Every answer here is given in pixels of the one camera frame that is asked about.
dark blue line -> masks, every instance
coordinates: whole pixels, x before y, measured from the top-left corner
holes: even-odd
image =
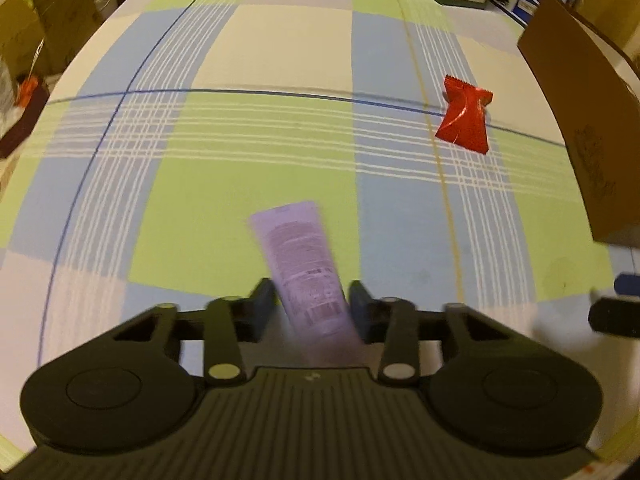
[[[430,115],[434,117],[444,117],[444,113],[435,112],[432,110],[426,110],[424,108],[413,108],[409,106],[402,105],[394,105],[391,103],[385,103],[380,101],[369,101],[366,99],[357,99],[357,98],[349,98],[349,97],[337,97],[331,95],[321,95],[321,94],[305,94],[300,92],[284,92],[277,90],[241,90],[241,89],[225,89],[225,88],[168,88],[168,89],[148,89],[148,90],[130,90],[127,88],[125,90],[125,94],[159,94],[159,93],[203,93],[203,94],[244,94],[244,95],[274,95],[281,97],[303,97],[309,99],[320,99],[324,101],[338,101],[341,103],[352,103],[359,105],[369,105],[375,106],[379,108],[390,108],[391,110],[400,110],[403,112],[414,112],[417,114]],[[111,95],[120,95],[121,92],[112,92],[105,94],[92,94],[92,95],[84,95],[79,97],[68,97],[65,99],[56,99],[55,101],[50,101],[49,104],[57,104],[57,103],[66,103],[69,101],[74,101],[76,99],[90,99],[90,98],[98,98],[98,97],[107,97]],[[531,134],[526,134],[524,132],[520,132],[518,130],[512,130],[511,128],[505,128],[503,126],[495,126],[493,124],[487,123],[489,128],[494,128],[495,130],[502,130],[504,132],[509,132],[512,134],[520,135],[523,137],[527,137],[533,140],[539,140],[540,142],[546,142],[547,144],[551,144],[552,146],[559,146],[560,148],[564,148],[564,145],[560,142],[554,142],[548,139],[540,139],[539,137],[533,136]]]
[[[192,0],[191,3],[187,7],[185,7],[185,9],[178,15],[178,17],[173,21],[173,23],[171,25],[169,25],[167,30],[164,31],[162,36],[160,36],[160,38],[156,41],[156,44],[151,48],[149,53],[145,56],[145,59],[142,60],[142,63],[140,63],[140,66],[136,70],[136,73],[131,78],[131,81],[129,81],[129,84],[127,85],[127,89],[125,90],[125,92],[124,93],[116,92],[115,94],[110,94],[110,95],[120,95],[120,94],[122,94],[122,97],[120,98],[120,101],[116,105],[115,110],[111,114],[111,118],[107,122],[107,125],[106,125],[102,135],[100,136],[100,139],[98,140],[98,144],[96,145],[96,147],[94,149],[94,152],[93,152],[91,158],[89,159],[89,163],[86,165],[86,169],[84,170],[84,173],[82,174],[82,177],[80,179],[80,183],[78,184],[78,190],[76,190],[76,194],[74,195],[74,198],[73,198],[73,200],[71,202],[71,207],[69,208],[69,215],[66,217],[65,225],[62,228],[62,234],[60,236],[60,241],[58,243],[58,247],[56,248],[56,254],[55,254],[54,258],[53,258],[53,264],[52,264],[53,266],[52,266],[52,269],[51,269],[51,277],[49,279],[49,285],[47,286],[47,296],[45,298],[44,310],[42,312],[42,321],[40,322],[40,337],[38,339],[38,356],[36,358],[36,366],[37,367],[40,367],[40,365],[42,364],[42,352],[43,352],[43,349],[44,349],[44,327],[45,327],[45,325],[47,323],[47,315],[49,313],[49,302],[51,300],[51,291],[53,290],[53,282],[54,282],[55,277],[56,277],[56,269],[58,268],[58,261],[60,259],[60,254],[62,253],[62,245],[65,242],[66,232],[69,229],[69,224],[71,224],[71,217],[73,215],[74,209],[76,208],[76,203],[78,202],[78,198],[80,197],[80,192],[82,191],[82,187],[84,186],[84,182],[86,181],[86,178],[89,175],[89,170],[91,170],[91,166],[94,163],[95,157],[98,155],[98,151],[100,150],[100,147],[102,146],[102,143],[104,142],[104,139],[107,136],[109,128],[111,127],[111,124],[113,124],[113,121],[115,120],[115,117],[118,114],[118,111],[120,110],[120,107],[122,106],[122,103],[124,102],[125,97],[127,97],[127,95],[129,93],[133,93],[133,92],[130,92],[131,86],[133,85],[133,82],[138,77],[138,74],[142,70],[142,67],[149,60],[149,58],[151,57],[153,52],[156,50],[158,45],[160,45],[162,40],[164,40],[164,38],[169,33],[169,31],[171,31],[172,28],[174,28],[174,25],[178,22],[178,20],[180,20],[180,18],[185,15],[187,10],[191,9],[191,6],[195,2],[196,2],[196,0]]]

purple packet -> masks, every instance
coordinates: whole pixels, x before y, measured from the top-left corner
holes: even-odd
[[[351,321],[318,207],[284,205],[251,216],[273,282],[313,366],[362,364],[362,342]]]

red wrapped candy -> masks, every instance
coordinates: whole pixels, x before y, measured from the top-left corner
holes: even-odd
[[[484,126],[484,107],[494,95],[450,75],[444,78],[444,88],[449,109],[436,137],[485,155],[489,151],[489,143]]]

checkered tablecloth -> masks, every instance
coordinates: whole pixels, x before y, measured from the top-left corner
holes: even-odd
[[[248,293],[268,275],[248,217],[314,200],[344,284],[463,301],[589,367],[592,444],[611,448],[638,412],[638,354],[591,333],[588,292],[634,254],[591,240],[521,31],[432,0],[127,0],[10,167],[0,433],[31,445],[18,395],[38,365],[155,303]],[[445,74],[494,93],[487,156],[434,139]],[[296,361],[272,332],[250,364]]]

table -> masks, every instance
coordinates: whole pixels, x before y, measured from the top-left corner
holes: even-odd
[[[591,445],[637,454],[638,345],[587,312],[638,254],[591,240],[521,31],[432,0],[127,0],[0,202],[0,432],[32,445],[18,396],[40,364],[155,303],[247,294],[268,275],[248,217],[315,200],[344,285],[463,301],[564,352],[603,384]],[[494,92],[487,156],[433,137],[447,73]],[[299,363],[282,314],[244,352]],[[425,344],[423,371],[437,365]]]

